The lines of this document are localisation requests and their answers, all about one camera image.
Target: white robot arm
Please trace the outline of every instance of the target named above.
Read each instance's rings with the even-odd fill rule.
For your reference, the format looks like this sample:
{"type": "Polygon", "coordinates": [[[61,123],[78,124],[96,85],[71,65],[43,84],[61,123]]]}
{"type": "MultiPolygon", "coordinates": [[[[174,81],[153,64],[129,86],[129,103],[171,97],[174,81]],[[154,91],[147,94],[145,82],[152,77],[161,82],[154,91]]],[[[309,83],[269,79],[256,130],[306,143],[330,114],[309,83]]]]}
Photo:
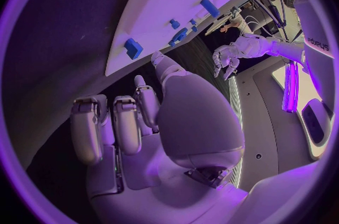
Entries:
{"type": "Polygon", "coordinates": [[[228,66],[224,74],[226,80],[239,66],[239,58],[258,58],[264,54],[281,55],[306,67],[303,51],[303,42],[289,43],[275,37],[265,38],[260,35],[245,33],[230,45],[222,45],[214,51],[214,77],[219,75],[222,68],[228,66]]]}

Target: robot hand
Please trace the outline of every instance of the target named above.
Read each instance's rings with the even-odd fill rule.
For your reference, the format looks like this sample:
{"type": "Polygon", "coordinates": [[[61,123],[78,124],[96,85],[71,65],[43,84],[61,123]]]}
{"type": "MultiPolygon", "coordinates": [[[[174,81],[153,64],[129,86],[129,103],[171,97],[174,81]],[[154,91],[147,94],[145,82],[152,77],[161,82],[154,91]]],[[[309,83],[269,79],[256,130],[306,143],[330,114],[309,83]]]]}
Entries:
{"type": "Polygon", "coordinates": [[[272,50],[273,40],[254,34],[244,34],[230,45],[222,45],[213,53],[215,64],[214,77],[219,75],[221,68],[228,66],[226,80],[239,66],[239,58],[257,58],[272,50]]]}

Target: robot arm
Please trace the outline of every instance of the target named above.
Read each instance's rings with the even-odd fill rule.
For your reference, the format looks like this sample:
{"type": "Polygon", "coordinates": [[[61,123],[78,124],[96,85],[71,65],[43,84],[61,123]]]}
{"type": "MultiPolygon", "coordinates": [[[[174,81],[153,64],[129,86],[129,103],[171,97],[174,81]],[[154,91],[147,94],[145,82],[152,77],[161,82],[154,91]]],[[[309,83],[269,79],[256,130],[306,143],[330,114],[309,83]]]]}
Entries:
{"type": "Polygon", "coordinates": [[[255,34],[244,34],[231,45],[222,45],[214,51],[214,77],[219,75],[221,68],[227,67],[226,80],[239,65],[239,58],[258,58],[264,54],[284,56],[306,67],[303,59],[304,46],[302,42],[283,42],[275,37],[265,38],[255,34]]]}

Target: blue shape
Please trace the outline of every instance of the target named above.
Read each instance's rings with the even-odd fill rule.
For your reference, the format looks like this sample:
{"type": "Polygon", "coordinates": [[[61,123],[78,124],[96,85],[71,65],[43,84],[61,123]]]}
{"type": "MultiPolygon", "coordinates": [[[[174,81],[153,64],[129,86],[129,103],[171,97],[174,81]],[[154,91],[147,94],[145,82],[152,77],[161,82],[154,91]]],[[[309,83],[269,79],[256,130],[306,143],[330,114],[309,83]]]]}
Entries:
{"type": "Polygon", "coordinates": [[[201,0],[200,4],[212,15],[217,17],[220,14],[220,11],[212,4],[209,0],[201,0]]]}
{"type": "Polygon", "coordinates": [[[183,28],[182,30],[180,30],[178,33],[176,33],[173,38],[172,41],[176,42],[176,41],[181,41],[182,39],[184,39],[187,35],[188,29],[187,28],[183,28]]]}
{"type": "Polygon", "coordinates": [[[127,55],[131,59],[138,58],[141,51],[143,50],[142,46],[138,42],[133,40],[132,38],[130,38],[126,41],[124,47],[127,49],[127,55]]]}
{"type": "Polygon", "coordinates": [[[171,47],[174,47],[175,46],[175,42],[173,40],[171,40],[169,43],[168,43],[171,47]]]}
{"type": "Polygon", "coordinates": [[[169,21],[172,24],[172,28],[177,29],[180,26],[180,23],[174,19],[169,21]]]}

